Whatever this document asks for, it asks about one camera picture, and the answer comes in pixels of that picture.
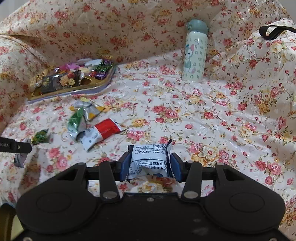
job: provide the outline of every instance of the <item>screw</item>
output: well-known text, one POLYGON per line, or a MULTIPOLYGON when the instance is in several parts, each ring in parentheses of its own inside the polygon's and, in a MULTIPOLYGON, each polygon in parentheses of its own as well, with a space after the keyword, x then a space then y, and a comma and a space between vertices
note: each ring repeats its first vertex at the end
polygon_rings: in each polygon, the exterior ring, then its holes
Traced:
POLYGON ((103 193, 103 197, 106 199, 113 199, 117 197, 117 193, 113 191, 107 191, 103 193))
POLYGON ((198 193, 194 191, 187 191, 183 194, 183 196, 188 199, 193 199, 198 197, 198 193))

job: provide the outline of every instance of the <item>bottle lid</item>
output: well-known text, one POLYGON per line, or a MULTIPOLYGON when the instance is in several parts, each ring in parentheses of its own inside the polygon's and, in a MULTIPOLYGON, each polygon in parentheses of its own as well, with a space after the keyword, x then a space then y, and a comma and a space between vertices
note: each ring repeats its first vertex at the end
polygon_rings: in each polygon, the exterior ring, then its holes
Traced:
POLYGON ((205 22, 198 20, 198 19, 192 19, 186 24, 188 31, 195 31, 200 32, 205 35, 208 33, 208 27, 205 22))

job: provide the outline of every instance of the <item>floral fabric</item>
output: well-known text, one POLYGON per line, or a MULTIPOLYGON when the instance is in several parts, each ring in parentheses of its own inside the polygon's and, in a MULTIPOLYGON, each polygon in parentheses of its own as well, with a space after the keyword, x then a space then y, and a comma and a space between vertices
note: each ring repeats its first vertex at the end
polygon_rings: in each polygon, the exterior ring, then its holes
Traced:
MULTIPOLYGON (((25 168, 0 154, 0 205, 78 162, 118 160, 130 144, 166 143, 184 161, 223 162, 277 192, 286 203, 280 230, 296 240, 295 34, 265 41, 258 29, 296 27, 277 1, 30 1, 0 26, 0 129, 20 141, 50 128, 25 168), (209 26, 200 81, 181 80, 185 23, 209 26), (79 96, 26 104, 30 81, 52 65, 79 58, 117 63, 111 84, 89 96, 105 107, 89 125, 112 118, 124 128, 86 152, 67 133, 79 96)), ((182 191, 169 178, 118 183, 120 193, 182 191)), ((99 183, 89 190, 99 193, 99 183)), ((204 183, 203 194, 213 190, 204 183)))

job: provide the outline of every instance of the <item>thermos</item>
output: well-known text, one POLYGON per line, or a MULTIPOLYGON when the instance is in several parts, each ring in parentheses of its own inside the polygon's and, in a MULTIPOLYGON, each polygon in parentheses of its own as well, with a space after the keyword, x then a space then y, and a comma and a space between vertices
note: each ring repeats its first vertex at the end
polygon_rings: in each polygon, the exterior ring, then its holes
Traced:
POLYGON ((182 79, 198 80, 203 77, 207 54, 208 28, 205 22, 192 19, 187 24, 182 79))

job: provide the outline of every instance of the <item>pink ear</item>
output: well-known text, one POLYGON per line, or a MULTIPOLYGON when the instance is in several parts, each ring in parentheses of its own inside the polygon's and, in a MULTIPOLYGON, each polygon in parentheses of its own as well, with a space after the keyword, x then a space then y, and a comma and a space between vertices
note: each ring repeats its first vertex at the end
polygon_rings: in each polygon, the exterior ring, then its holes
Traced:
POLYGON ((190 49, 192 50, 192 52, 194 51, 194 44, 192 44, 192 45, 190 46, 190 49))

